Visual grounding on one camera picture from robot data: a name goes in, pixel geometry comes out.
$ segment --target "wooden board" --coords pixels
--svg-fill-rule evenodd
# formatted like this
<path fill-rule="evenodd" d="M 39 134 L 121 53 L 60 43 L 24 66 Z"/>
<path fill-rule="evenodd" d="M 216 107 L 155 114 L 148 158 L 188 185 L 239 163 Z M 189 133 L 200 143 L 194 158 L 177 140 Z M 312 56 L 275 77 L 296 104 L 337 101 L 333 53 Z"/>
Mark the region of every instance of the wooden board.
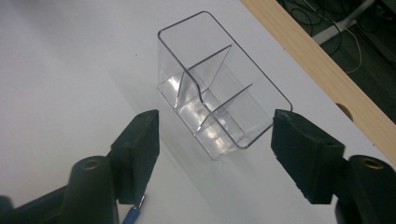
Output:
<path fill-rule="evenodd" d="M 396 125 L 275 0 L 241 0 L 293 59 L 396 165 Z"/>

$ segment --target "white table surface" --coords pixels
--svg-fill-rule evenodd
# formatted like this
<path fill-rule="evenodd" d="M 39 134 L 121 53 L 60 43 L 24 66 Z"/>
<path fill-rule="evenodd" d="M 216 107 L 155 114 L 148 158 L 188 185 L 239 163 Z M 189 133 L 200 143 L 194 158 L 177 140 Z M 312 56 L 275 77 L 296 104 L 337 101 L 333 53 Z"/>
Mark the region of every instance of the white table surface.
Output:
<path fill-rule="evenodd" d="M 270 148 L 210 160 L 157 92 L 157 32 L 211 12 L 285 93 L 294 111 L 387 161 L 237 0 L 0 1 L 0 194 L 20 206 L 106 155 L 140 112 L 160 110 L 161 155 L 138 223 L 335 223 L 311 205 Z M 128 206 L 120 207 L 123 219 Z"/>

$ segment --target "transparent box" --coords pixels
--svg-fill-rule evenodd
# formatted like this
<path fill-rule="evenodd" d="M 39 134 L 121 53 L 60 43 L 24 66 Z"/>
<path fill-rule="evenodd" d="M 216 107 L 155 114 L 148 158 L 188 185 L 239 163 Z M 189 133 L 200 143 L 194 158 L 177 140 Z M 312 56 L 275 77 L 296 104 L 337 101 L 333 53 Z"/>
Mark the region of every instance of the transparent box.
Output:
<path fill-rule="evenodd" d="M 162 29 L 158 90 L 207 155 L 250 147 L 290 101 L 208 12 Z"/>

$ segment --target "floor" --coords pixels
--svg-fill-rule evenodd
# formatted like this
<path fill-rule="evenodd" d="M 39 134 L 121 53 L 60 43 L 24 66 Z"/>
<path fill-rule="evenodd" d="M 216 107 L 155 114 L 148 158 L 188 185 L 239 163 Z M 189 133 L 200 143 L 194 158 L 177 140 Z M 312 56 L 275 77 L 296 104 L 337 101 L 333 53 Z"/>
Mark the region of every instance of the floor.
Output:
<path fill-rule="evenodd" d="M 342 20 L 361 0 L 277 0 L 310 34 Z M 378 3 L 322 48 L 396 123 L 396 19 Z"/>

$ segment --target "clear plastic container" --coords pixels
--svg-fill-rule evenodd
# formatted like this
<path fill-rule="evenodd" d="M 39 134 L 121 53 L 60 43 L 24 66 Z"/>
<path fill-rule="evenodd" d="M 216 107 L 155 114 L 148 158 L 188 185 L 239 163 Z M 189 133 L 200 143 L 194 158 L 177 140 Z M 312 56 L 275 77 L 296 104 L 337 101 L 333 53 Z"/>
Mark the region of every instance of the clear plastic container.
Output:
<path fill-rule="evenodd" d="M 250 147 L 290 101 L 208 12 L 162 29 L 158 90 L 207 155 Z"/>

